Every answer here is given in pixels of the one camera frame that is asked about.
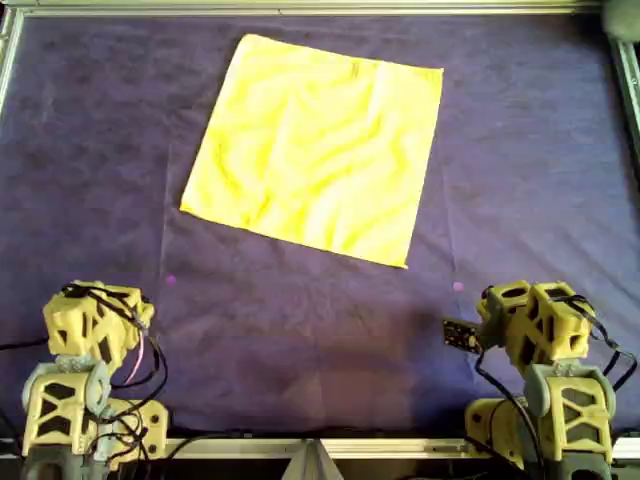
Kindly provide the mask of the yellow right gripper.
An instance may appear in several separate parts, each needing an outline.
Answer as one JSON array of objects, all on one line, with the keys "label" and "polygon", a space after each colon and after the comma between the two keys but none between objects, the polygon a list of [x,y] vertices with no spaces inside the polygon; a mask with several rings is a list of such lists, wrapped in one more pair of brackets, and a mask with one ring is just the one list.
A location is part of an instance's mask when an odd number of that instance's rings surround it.
[{"label": "yellow right gripper", "polygon": [[534,343],[529,336],[528,302],[531,285],[524,280],[500,284],[492,289],[497,313],[495,345],[511,360],[532,360]]}]

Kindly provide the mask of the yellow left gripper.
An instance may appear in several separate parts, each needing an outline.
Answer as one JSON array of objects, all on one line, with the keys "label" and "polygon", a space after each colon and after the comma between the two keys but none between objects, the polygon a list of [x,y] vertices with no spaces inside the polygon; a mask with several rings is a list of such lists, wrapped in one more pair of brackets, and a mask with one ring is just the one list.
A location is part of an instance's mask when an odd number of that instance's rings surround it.
[{"label": "yellow left gripper", "polygon": [[126,347],[135,349],[148,335],[155,307],[140,289],[130,289],[124,300],[126,321]]}]

